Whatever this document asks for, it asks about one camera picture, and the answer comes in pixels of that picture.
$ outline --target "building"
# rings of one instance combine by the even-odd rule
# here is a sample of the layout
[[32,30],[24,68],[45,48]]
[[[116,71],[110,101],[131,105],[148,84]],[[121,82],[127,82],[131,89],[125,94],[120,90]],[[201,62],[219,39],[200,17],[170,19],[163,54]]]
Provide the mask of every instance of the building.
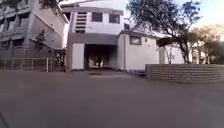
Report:
[[[52,57],[62,49],[68,20],[59,6],[41,9],[38,0],[22,1],[15,11],[7,8],[0,14],[0,58]],[[44,31],[43,48],[36,37]]]
[[62,4],[70,21],[67,70],[104,68],[144,70],[145,64],[162,62],[158,37],[134,31],[125,22],[118,0]]

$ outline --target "entrance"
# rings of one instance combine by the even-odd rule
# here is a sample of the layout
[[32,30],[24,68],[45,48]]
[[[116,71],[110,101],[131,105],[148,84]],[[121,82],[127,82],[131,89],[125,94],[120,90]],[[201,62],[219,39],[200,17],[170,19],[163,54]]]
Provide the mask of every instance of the entrance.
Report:
[[116,53],[113,45],[85,45],[85,69],[111,69],[111,57]]

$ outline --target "metal fence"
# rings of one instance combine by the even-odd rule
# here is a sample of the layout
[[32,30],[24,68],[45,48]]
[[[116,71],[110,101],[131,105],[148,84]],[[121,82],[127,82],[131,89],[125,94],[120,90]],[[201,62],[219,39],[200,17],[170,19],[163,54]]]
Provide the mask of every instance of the metal fence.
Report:
[[0,70],[62,71],[64,66],[55,58],[0,58]]

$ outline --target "brick wall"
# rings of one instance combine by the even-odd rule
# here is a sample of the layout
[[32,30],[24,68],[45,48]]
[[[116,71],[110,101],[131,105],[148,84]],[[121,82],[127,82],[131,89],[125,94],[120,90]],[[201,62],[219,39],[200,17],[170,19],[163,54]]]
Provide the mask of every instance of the brick wall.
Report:
[[204,83],[224,81],[223,65],[146,65],[146,78],[175,82]]

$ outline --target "road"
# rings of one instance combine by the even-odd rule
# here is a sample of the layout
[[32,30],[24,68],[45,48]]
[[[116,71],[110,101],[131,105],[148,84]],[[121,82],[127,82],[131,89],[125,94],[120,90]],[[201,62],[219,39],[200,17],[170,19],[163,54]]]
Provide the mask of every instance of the road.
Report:
[[0,113],[10,128],[224,127],[224,83],[22,71],[0,71],[0,82]]

